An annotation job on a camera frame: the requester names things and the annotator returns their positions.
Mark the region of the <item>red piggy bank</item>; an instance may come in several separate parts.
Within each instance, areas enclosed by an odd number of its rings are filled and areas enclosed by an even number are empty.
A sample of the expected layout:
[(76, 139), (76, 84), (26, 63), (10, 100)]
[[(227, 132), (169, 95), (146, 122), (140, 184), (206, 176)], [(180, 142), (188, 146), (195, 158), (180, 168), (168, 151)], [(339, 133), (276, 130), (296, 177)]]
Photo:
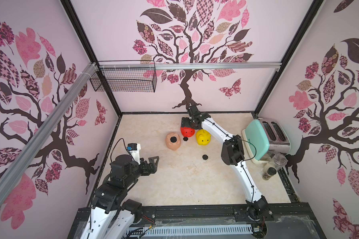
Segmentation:
[(181, 127), (180, 132), (183, 137), (187, 137), (187, 138), (192, 137), (195, 134), (195, 130), (190, 127)]

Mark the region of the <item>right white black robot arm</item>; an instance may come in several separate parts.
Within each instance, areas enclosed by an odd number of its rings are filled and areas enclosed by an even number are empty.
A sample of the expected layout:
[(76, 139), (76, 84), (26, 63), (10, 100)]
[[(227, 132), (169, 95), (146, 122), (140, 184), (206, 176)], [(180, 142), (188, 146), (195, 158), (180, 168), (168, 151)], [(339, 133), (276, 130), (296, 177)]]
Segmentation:
[(240, 135), (233, 135), (218, 125), (208, 114), (198, 110), (196, 105), (186, 108), (188, 117), (183, 117), (181, 125), (192, 129), (204, 129), (222, 144), (221, 159), (231, 166), (240, 179), (245, 192), (247, 215), (253, 221), (259, 221), (268, 210), (268, 202), (256, 186), (247, 168), (243, 145), (244, 140)]

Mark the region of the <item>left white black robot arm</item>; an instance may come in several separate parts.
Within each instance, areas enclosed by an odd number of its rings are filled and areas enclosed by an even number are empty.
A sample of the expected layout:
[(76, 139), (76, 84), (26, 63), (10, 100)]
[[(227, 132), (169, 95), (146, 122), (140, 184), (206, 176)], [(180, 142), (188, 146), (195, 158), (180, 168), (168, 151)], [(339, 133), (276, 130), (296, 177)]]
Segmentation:
[(142, 204), (125, 198), (139, 177), (157, 172), (159, 159), (155, 156), (135, 161), (123, 154), (111, 162), (110, 174), (95, 190), (82, 239), (121, 239), (132, 224), (141, 220)]

